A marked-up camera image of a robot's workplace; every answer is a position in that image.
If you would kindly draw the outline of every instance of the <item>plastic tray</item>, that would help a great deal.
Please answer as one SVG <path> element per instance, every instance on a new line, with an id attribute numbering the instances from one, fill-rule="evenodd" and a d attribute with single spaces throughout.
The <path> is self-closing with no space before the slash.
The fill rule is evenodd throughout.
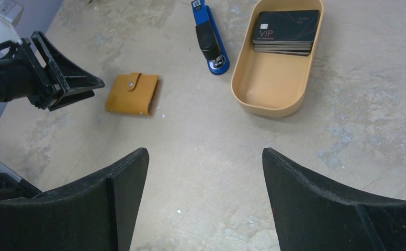
<path id="1" fill-rule="evenodd" d="M 304 9 L 320 11 L 309 56 L 254 52 L 252 33 L 260 12 Z M 246 111 L 279 118 L 294 113 L 301 106 L 322 19 L 322 0 L 261 0 L 255 6 L 231 80 L 232 93 Z"/>

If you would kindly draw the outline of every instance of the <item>card stack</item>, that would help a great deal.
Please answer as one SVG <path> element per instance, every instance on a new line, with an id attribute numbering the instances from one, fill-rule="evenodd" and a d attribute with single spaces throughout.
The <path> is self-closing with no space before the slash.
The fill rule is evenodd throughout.
<path id="1" fill-rule="evenodd" d="M 319 10 L 261 12 L 253 35 L 256 52 L 307 56 L 311 52 Z"/>

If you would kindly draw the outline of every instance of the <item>tan leather wallet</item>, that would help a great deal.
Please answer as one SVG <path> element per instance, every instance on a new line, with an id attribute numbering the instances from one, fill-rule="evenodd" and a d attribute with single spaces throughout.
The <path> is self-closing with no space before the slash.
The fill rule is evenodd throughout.
<path id="1" fill-rule="evenodd" d="M 105 109 L 117 113 L 151 115 L 158 85 L 158 75 L 118 75 L 110 88 Z"/>

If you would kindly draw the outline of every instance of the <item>blue stapler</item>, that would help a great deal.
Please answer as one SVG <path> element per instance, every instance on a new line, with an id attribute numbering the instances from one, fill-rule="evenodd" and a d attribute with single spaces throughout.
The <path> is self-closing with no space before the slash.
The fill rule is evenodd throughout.
<path id="1" fill-rule="evenodd" d="M 209 6 L 205 0 L 191 2 L 198 44 L 208 62 L 209 71 L 221 75 L 229 69 L 229 59 Z"/>

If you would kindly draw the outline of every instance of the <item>concrete floor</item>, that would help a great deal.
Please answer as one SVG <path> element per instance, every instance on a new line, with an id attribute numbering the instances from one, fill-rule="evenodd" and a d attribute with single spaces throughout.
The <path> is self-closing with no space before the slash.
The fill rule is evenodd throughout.
<path id="1" fill-rule="evenodd" d="M 279 250 L 261 152 L 273 147 L 346 185 L 406 199 L 406 0 L 324 0 L 306 99 L 265 119 L 230 78 L 255 0 L 207 0 L 232 67 L 211 75 L 190 1 L 65 0 L 47 36 L 107 87 L 67 108 L 13 101 L 0 160 L 42 190 L 138 147 L 150 152 L 132 250 Z M 117 74 L 161 75 L 150 118 L 104 112 Z"/>

